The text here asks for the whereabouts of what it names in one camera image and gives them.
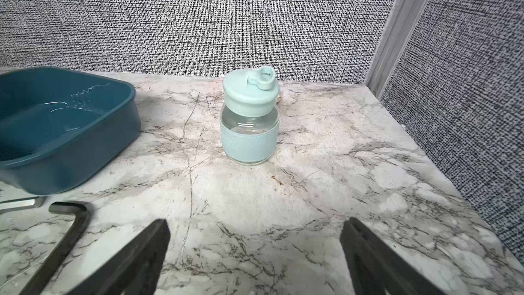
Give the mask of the mint green glass bottle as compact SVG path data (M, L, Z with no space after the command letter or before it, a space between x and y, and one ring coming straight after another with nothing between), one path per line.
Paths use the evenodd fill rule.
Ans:
M280 87L271 66L233 70L223 80L225 102L220 116L221 142L232 160L256 165L276 150Z

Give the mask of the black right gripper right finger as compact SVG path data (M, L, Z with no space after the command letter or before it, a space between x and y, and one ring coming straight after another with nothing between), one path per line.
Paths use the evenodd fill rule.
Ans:
M356 294L443 294L356 217L340 242Z

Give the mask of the teal plastic storage box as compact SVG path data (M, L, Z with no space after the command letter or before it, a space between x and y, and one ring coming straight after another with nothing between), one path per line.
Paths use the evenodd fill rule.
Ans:
M1 181L34 195L71 190L139 135L135 87L62 68L1 75Z

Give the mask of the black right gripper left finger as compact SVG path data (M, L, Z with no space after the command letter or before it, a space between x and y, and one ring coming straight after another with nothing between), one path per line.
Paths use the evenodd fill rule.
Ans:
M156 291L171 233L157 219L70 294L153 294Z

